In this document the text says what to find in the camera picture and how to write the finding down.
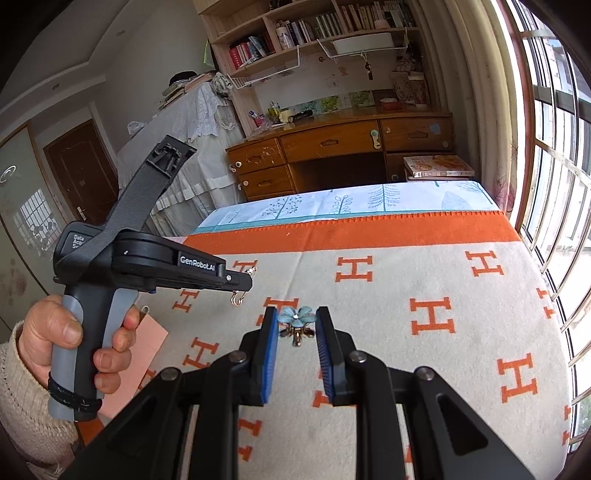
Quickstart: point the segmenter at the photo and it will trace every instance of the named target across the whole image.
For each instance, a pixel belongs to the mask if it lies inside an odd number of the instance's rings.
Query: keychain
[[[246,273],[248,273],[251,278],[255,277],[257,268],[256,267],[251,267],[249,268]],[[234,305],[235,307],[239,307],[242,304],[242,300],[244,300],[244,295],[246,295],[245,291],[242,292],[237,292],[236,290],[234,290],[232,292],[232,298],[230,299],[230,302],[232,303],[232,305]]]
[[[314,338],[314,330],[308,325],[316,321],[316,314],[310,307],[302,307],[296,311],[293,307],[283,307],[279,314],[278,321],[287,324],[287,327],[279,332],[282,338],[292,336],[292,345],[301,346],[302,335]]]
[[[369,64],[369,62],[367,60],[365,60],[365,70],[368,71],[368,78],[369,78],[369,80],[373,80],[374,79],[374,74],[371,73],[371,65]]]

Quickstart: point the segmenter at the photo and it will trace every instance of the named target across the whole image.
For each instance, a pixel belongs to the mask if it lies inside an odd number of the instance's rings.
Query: brooch
[[[310,307],[302,307],[298,311],[293,307],[283,307],[278,321],[287,324],[287,327],[279,335],[283,338],[292,336],[294,338],[293,346],[301,346],[302,335],[306,335],[308,338],[314,337],[314,330],[307,326],[316,321],[316,314]]]

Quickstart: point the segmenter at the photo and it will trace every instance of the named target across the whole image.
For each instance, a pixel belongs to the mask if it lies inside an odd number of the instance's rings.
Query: white bedsheet
[[[498,210],[475,181],[416,181],[324,190],[217,209],[194,233],[365,215]]]

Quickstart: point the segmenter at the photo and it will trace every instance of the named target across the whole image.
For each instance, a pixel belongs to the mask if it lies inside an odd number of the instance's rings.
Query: person's hand
[[[114,393],[121,384],[117,372],[129,367],[135,343],[135,329],[139,325],[139,310],[133,306],[125,315],[123,325],[113,334],[113,348],[101,348],[93,360],[99,373],[95,386],[103,393]],[[82,341],[82,326],[72,313],[61,305],[60,295],[51,295],[31,307],[18,339],[18,353],[27,369],[47,388],[51,370],[53,344],[75,348]]]

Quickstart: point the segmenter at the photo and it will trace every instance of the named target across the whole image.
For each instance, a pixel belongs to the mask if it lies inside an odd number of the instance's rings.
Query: gripper handle
[[[62,305],[82,325],[82,343],[74,349],[53,346],[49,382],[49,414],[59,420],[96,418],[103,394],[95,387],[92,356],[111,347],[115,331],[138,296],[136,290],[89,284],[67,286]]]

